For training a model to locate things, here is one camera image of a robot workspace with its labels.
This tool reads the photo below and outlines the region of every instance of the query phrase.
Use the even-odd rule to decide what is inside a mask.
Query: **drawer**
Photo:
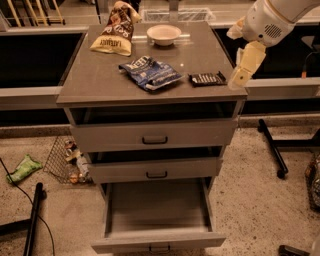
[[[102,239],[98,254],[220,246],[207,188],[202,179],[130,182],[106,185]]]
[[[236,121],[197,121],[72,126],[82,152],[229,144]]]
[[[215,177],[220,147],[105,152],[88,165],[95,183]]]
[[[95,183],[164,180],[193,177],[215,177],[222,160],[179,159],[116,164],[90,164],[90,176]]]

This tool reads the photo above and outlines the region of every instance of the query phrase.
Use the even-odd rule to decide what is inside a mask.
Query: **snack bag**
[[[34,161],[28,154],[24,156],[23,160],[17,166],[13,173],[6,176],[8,183],[17,183],[29,176],[31,173],[42,168],[40,162]]]
[[[107,26],[91,45],[90,49],[92,51],[130,56],[133,24],[140,20],[140,15],[130,4],[117,1],[110,13]]]
[[[154,91],[178,81],[182,76],[169,64],[156,61],[150,56],[142,56],[131,63],[119,65],[142,89]]]

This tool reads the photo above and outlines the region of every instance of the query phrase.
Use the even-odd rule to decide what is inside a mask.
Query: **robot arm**
[[[320,0],[257,0],[227,33],[230,38],[243,37],[249,42],[238,54],[240,60],[229,87],[245,86],[264,60],[265,48],[281,42],[298,20],[319,5]]]

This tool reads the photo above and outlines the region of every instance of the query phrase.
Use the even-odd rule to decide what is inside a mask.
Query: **speckled floor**
[[[275,139],[311,138],[319,128],[320,116],[266,118]],[[263,134],[257,131],[257,118],[240,119],[224,155],[220,175],[209,199],[216,230],[225,233],[219,248],[172,251],[170,256],[278,255],[281,244],[310,251],[320,233],[320,214],[309,208],[304,171],[311,152],[282,152],[289,169],[285,180],[276,177],[273,160]],[[46,163],[59,129],[33,129],[32,132],[0,130],[0,157],[12,170],[25,154]],[[5,180],[0,168],[0,225],[29,218],[28,199]],[[90,243],[102,234],[104,201],[94,185],[60,184],[43,170],[20,183],[32,198],[38,182],[44,184],[47,199],[42,202],[42,218],[48,223],[57,256],[96,255]],[[0,255],[22,255],[26,232],[0,237]],[[35,256],[52,255],[52,243],[45,225],[38,224]],[[145,256],[149,253],[117,254]]]

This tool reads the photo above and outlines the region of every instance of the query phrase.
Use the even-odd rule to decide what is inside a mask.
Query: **black cable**
[[[15,187],[17,187],[23,194],[25,194],[25,196],[29,199],[30,203],[33,205],[33,202],[32,202],[31,197],[30,197],[22,188],[20,188],[20,187],[12,180],[12,178],[11,178],[11,176],[10,176],[10,173],[9,173],[7,167],[5,166],[5,164],[3,163],[1,157],[0,157],[0,162],[1,162],[4,170],[6,171],[9,179],[11,180],[12,184],[13,184]],[[38,218],[45,224],[45,226],[46,226],[47,229],[48,229],[48,232],[49,232],[50,238],[51,238],[51,243],[52,243],[52,255],[55,256],[54,240],[53,240],[53,236],[52,236],[51,230],[50,230],[50,228],[49,228],[49,225],[47,224],[47,222],[45,222],[44,219],[42,219],[42,217],[41,217],[39,214],[38,214]]]

